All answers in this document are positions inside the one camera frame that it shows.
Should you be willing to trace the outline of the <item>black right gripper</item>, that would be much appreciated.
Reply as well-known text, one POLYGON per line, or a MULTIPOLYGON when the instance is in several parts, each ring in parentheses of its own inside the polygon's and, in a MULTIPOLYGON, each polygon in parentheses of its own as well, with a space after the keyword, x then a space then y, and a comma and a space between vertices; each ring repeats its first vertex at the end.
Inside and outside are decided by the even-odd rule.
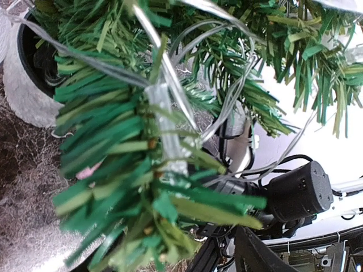
MULTIPOLYGON (((299 229, 325 219, 352 220, 360 216, 362 180, 331 185, 328 174, 311 158, 296 169, 275 169, 275 174, 266 185, 245 177, 210 179, 208 184, 225 194, 266 197, 264 209, 250 212, 261 221, 262 228, 251 231, 297 271, 361 271, 361 226, 301 240, 293 240, 293 236, 299 229)), ((228 271, 235 267, 236 228, 200 225, 197 233, 206 242, 193 259, 193 270, 228 271)))

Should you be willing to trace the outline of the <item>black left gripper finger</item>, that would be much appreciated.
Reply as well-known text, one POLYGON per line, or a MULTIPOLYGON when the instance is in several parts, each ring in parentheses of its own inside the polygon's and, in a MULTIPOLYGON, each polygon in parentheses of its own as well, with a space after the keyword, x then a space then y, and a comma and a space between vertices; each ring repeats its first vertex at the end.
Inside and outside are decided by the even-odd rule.
POLYGON ((247 227, 236 228, 234 257, 236 271, 246 271, 244 264, 250 267, 250 271, 297 271, 270 250, 247 227))

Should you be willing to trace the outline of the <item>white ball string lights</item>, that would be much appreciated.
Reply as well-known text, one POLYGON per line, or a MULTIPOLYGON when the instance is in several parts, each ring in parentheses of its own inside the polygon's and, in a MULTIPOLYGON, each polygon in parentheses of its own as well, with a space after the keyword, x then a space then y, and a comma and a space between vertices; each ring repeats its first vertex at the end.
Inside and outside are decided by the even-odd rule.
MULTIPOLYGON (((305 107, 313 83, 318 90, 313 108, 325 122, 326 108, 342 112, 358 102, 362 64, 344 59, 339 37, 362 19, 357 8, 336 7, 331 1, 140 1, 140 7, 168 39, 172 64, 189 64, 191 73, 178 78, 190 102, 212 115, 233 95, 268 135, 289 134, 277 101, 246 74, 251 57, 272 65, 278 82, 296 80, 295 105, 305 107)), ((147 84, 151 43, 139 22, 126 13, 124 1, 36 1, 37 23, 59 42, 135 73, 124 82, 88 64, 56 54, 58 131, 65 133, 92 117, 105 119, 105 101, 81 108, 127 83, 147 84)))

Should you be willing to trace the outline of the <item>pink fluffy pompom ornament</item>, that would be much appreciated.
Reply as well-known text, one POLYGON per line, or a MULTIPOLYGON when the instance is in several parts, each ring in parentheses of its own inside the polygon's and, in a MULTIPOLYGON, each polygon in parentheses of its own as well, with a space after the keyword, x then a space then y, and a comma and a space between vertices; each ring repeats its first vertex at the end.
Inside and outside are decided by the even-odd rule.
POLYGON ((90 177, 91 175, 93 175, 93 173, 101 166, 101 164, 102 164, 102 162, 99 162, 92 167, 86 167, 85 169, 83 169, 79 173, 77 173, 75 175, 75 177, 78 180, 84 180, 84 179, 90 177))

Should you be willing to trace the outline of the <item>small green christmas tree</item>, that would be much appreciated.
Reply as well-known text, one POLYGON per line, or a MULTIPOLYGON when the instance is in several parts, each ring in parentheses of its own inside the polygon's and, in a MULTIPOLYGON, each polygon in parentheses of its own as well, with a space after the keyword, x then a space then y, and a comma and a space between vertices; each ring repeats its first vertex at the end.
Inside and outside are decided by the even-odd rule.
MULTIPOLYGON (((105 101, 111 110, 104 120, 92 117, 69 130, 75 134, 63 145, 62 173, 74 177, 86 167, 102 164, 54 202, 64 227, 85 235, 84 243, 66 259, 67 266, 96 239, 123 238, 115 249, 106 243, 100 246, 91 271, 108 267, 130 271, 152 260, 162 269, 165 262, 195 251, 196 243, 182 228, 186 219, 260 230, 261 221, 250 212, 267 206, 263 196, 223 195, 201 183, 203 178, 232 177, 227 165, 204 152, 202 144, 240 101, 235 95, 226 98, 223 113, 217 116, 194 106, 178 80, 191 73, 190 65, 174 66, 167 35, 147 17, 140 1, 124 2, 126 13, 139 22, 151 43, 147 84, 127 83, 125 90, 107 92, 81 105, 85 109, 105 101)), ((122 66, 69 48, 37 22, 10 19, 33 30, 61 58, 80 60, 118 82, 124 82, 126 75, 135 77, 122 66)), ((54 59, 58 71, 56 55, 54 59)))

